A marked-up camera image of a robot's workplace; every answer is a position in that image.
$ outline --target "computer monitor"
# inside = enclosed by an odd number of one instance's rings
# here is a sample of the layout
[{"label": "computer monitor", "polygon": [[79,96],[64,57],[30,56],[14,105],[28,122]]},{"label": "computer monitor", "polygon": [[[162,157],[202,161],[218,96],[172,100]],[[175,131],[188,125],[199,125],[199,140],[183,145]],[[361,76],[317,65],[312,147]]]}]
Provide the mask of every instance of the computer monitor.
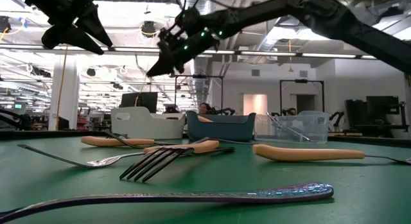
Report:
[{"label": "computer monitor", "polygon": [[398,96],[367,96],[369,115],[399,114]]},{"label": "computer monitor", "polygon": [[104,121],[111,121],[111,114],[104,114]]},{"label": "computer monitor", "polygon": [[158,92],[124,93],[121,97],[120,107],[146,107],[150,113],[156,113],[157,98]]}]

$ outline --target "black frame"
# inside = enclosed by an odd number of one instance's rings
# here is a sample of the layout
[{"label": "black frame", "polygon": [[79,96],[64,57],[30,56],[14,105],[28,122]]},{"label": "black frame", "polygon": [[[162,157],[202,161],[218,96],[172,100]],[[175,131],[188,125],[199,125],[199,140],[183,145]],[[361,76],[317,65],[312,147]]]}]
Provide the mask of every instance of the black frame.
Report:
[{"label": "black frame", "polygon": [[221,79],[221,109],[223,108],[223,90],[224,90],[224,77],[223,76],[202,76],[202,75],[176,75],[174,81],[174,106],[177,105],[177,79],[179,77],[192,77],[192,78],[219,78]]},{"label": "black frame", "polygon": [[294,82],[294,83],[320,83],[321,84],[321,100],[322,100],[322,111],[326,112],[325,96],[324,96],[324,80],[280,80],[280,112],[283,111],[283,82]]}]

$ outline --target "desk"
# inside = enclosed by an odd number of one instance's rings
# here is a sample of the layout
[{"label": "desk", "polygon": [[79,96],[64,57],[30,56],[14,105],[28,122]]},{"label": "desk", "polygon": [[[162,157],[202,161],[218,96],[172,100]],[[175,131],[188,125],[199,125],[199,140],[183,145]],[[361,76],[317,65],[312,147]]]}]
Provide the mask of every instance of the desk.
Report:
[{"label": "desk", "polygon": [[[176,140],[176,143],[187,140]],[[84,170],[16,147],[36,148],[77,161],[135,152],[130,148],[91,148],[79,137],[0,142],[0,208],[2,211],[45,200],[107,193],[235,191],[324,182],[333,199],[282,205],[218,203],[140,203],[89,205],[47,211],[12,223],[411,223],[411,166],[384,159],[327,162],[270,162],[252,154],[250,146],[215,157],[177,159],[147,184],[118,176],[139,157],[103,169]],[[411,148],[328,142],[323,145],[267,143],[292,148],[349,148],[405,159]]]},{"label": "desk", "polygon": [[93,127],[93,130],[95,131],[110,131],[111,130],[111,125],[96,125]]},{"label": "desk", "polygon": [[408,125],[355,125],[354,129],[363,133],[365,136],[393,138],[391,130],[402,129],[407,132]]}]

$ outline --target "clear plastic container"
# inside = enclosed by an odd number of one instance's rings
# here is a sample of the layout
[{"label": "clear plastic container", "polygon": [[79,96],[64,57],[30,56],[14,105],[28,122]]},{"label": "clear plastic container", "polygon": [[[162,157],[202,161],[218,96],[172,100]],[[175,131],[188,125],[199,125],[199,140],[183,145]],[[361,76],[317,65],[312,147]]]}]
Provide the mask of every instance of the clear plastic container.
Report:
[{"label": "clear plastic container", "polygon": [[255,139],[275,139],[306,143],[325,143],[328,138],[329,114],[304,111],[298,116],[275,117],[257,115],[254,125]]}]

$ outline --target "iridescent fork handle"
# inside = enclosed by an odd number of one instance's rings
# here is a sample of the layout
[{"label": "iridescent fork handle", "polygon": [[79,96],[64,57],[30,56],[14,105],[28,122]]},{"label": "iridescent fork handle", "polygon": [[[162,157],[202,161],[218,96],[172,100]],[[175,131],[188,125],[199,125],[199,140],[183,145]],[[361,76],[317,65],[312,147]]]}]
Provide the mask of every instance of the iridescent fork handle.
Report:
[{"label": "iridescent fork handle", "polygon": [[0,223],[39,212],[77,205],[141,202],[222,202],[222,203],[286,203],[307,202],[330,198],[334,194],[331,185],[323,183],[298,184],[278,189],[262,189],[238,192],[193,192],[164,194],[108,194],[82,196],[41,202],[12,211],[0,212]]}]

